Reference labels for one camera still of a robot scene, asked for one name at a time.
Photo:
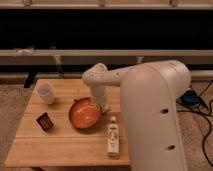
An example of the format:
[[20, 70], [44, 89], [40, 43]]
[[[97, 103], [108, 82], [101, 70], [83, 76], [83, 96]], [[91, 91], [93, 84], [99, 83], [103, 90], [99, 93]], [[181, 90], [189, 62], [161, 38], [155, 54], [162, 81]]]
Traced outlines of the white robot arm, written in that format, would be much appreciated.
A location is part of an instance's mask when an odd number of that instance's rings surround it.
[[131, 171], [188, 171], [176, 100], [191, 84], [190, 71], [177, 60], [109, 70], [98, 63], [82, 75], [92, 100], [106, 102], [106, 88], [120, 88]]

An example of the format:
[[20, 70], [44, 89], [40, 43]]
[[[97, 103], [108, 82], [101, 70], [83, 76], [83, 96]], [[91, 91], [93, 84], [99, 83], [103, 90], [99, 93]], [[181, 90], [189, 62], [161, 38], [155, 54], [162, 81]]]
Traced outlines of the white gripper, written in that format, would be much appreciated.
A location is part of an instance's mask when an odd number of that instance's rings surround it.
[[105, 104], [107, 101], [107, 92], [104, 87], [91, 88], [91, 98], [99, 105], [102, 113], [110, 111], [110, 107]]

